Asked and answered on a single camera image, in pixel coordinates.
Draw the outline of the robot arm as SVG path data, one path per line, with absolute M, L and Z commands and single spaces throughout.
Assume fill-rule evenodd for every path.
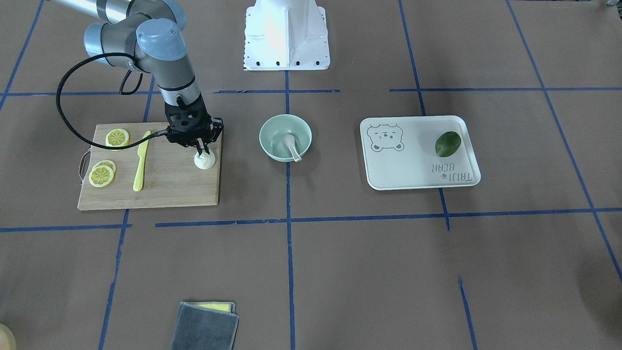
M 209 154 L 209 145 L 224 130 L 221 118 L 211 118 L 189 58 L 182 31 L 187 19 L 173 0 L 60 0 L 60 5 L 97 18 L 84 34 L 89 58 L 65 73 L 56 89 L 56 109 L 72 131 L 61 107 L 61 93 L 69 76 L 90 62 L 126 69 L 128 74 L 151 74 L 165 102 L 169 126 L 148 138 L 165 136 L 169 142 Z

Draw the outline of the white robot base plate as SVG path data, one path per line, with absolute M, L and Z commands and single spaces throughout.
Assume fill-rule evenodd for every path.
M 329 69 L 327 14 L 314 0 L 257 0 L 245 20 L 245 70 Z

